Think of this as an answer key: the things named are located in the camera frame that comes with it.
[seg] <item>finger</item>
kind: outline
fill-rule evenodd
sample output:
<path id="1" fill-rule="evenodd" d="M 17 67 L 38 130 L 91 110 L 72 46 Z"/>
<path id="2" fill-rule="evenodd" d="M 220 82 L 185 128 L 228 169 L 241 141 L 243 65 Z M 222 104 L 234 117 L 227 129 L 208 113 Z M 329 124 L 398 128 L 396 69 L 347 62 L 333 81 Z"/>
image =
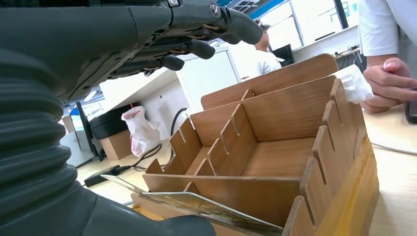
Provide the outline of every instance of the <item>finger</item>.
<path id="1" fill-rule="evenodd" d="M 417 91 L 394 86 L 382 86 L 373 81 L 369 81 L 369 84 L 371 85 L 374 94 L 379 96 L 406 101 L 417 100 Z"/>
<path id="2" fill-rule="evenodd" d="M 385 72 L 383 69 L 373 68 L 372 70 L 365 70 L 363 76 L 368 81 L 373 81 L 383 86 L 395 86 L 399 88 L 415 88 L 417 87 L 417 80 L 409 77 L 398 76 Z"/>
<path id="3" fill-rule="evenodd" d="M 410 77 L 410 69 L 407 64 L 399 58 L 389 58 L 384 62 L 386 72 L 399 76 Z"/>
<path id="4" fill-rule="evenodd" d="M 375 106 L 371 106 L 366 102 L 361 102 L 360 106 L 363 107 L 365 109 L 365 111 L 369 114 L 375 114 L 375 113 L 380 113 L 380 112 L 386 112 L 389 110 L 389 107 L 375 107 Z"/>
<path id="5" fill-rule="evenodd" d="M 374 107 L 394 107 L 400 105 L 402 101 L 375 95 L 373 98 L 367 99 L 366 103 Z"/>

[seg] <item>wooden box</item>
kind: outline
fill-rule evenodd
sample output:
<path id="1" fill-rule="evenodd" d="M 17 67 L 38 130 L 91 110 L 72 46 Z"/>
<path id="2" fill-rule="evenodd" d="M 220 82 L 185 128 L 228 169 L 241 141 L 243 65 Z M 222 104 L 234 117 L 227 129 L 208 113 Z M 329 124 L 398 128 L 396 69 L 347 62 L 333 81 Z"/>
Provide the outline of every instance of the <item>wooden box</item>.
<path id="1" fill-rule="evenodd" d="M 146 170 L 149 190 L 193 183 L 283 235 L 366 235 L 379 190 L 361 107 L 334 76 L 247 96 L 254 90 L 186 120 L 171 138 L 170 165 Z"/>

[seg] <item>window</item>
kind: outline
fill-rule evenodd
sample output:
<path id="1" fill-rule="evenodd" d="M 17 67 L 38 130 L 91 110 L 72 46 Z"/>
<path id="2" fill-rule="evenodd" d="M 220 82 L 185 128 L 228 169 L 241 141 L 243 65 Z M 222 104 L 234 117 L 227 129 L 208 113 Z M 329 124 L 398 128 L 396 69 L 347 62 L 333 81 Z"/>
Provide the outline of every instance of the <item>window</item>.
<path id="1" fill-rule="evenodd" d="M 297 49 L 310 45 L 323 36 L 358 24 L 359 0 L 291 0 L 271 9 L 260 19 L 271 25 L 268 30 L 273 50 L 291 44 Z M 343 8 L 341 24 L 336 5 Z"/>
<path id="2" fill-rule="evenodd" d="M 342 30 L 333 0 L 292 0 L 305 45 Z"/>
<path id="3" fill-rule="evenodd" d="M 349 27 L 356 26 L 359 21 L 359 16 L 357 13 L 357 1 L 358 0 L 346 0 L 348 10 L 345 9 L 346 19 L 348 20 Z"/>
<path id="4" fill-rule="evenodd" d="M 302 46 L 289 2 L 270 11 L 261 21 L 271 25 L 268 35 L 272 50 L 287 44 L 291 44 L 293 50 Z"/>

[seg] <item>wooden table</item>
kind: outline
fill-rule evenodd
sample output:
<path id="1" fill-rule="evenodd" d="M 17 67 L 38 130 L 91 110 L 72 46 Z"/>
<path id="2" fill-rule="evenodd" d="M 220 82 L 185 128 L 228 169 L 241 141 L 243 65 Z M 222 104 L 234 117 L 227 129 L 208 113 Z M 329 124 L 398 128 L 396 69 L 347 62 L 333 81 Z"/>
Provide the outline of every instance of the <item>wooden table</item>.
<path id="1" fill-rule="evenodd" d="M 407 123 L 403 107 L 391 111 L 368 115 L 364 114 L 368 136 L 371 142 L 381 145 L 417 151 L 417 125 Z M 417 156 L 401 154 L 379 147 L 374 147 L 378 163 L 378 178 L 381 195 L 375 210 L 370 236 L 415 236 L 417 235 Z M 170 149 L 165 142 L 163 149 L 156 155 L 160 163 L 168 161 Z M 104 160 L 93 162 L 78 169 L 78 180 L 106 169 L 113 165 L 129 165 L 137 161 L 131 155 L 120 161 Z M 119 177 L 148 190 L 143 172 L 128 171 Z M 119 203 L 131 201 L 130 191 L 111 182 L 89 188 L 93 192 Z"/>
<path id="2" fill-rule="evenodd" d="M 417 125 L 407 123 L 402 106 L 364 116 L 373 143 L 417 151 Z M 381 195 L 369 235 L 417 235 L 417 156 L 378 147 L 374 152 Z"/>

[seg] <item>computer monitor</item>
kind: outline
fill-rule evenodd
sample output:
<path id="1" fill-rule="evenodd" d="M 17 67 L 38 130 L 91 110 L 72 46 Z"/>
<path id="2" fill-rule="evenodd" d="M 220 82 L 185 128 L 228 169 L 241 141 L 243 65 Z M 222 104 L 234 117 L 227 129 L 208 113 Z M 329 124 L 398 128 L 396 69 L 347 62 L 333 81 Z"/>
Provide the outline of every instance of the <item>computer monitor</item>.
<path id="1" fill-rule="evenodd" d="M 294 63 L 293 50 L 291 49 L 291 44 L 285 45 L 282 48 L 275 49 L 272 53 L 277 57 L 285 61 L 280 62 L 281 66 L 287 66 Z"/>

